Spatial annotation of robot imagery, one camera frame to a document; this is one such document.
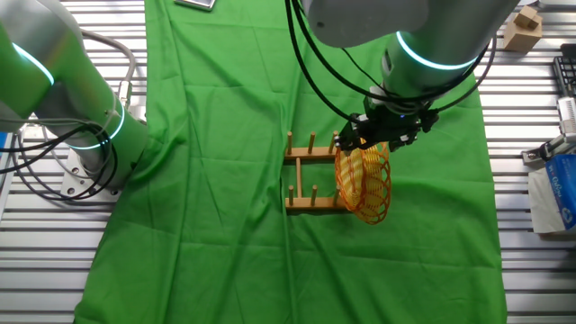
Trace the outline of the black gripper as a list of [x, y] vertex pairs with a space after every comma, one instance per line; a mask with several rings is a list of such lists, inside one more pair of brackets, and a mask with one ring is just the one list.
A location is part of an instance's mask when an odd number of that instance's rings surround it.
[[[389, 151], [411, 145], [420, 130], [416, 114], [396, 113], [385, 106], [365, 108], [364, 117], [357, 126], [357, 132], [364, 140], [390, 140]], [[342, 151], [352, 151], [361, 146], [360, 137], [354, 131], [342, 130], [335, 137], [335, 145]]]

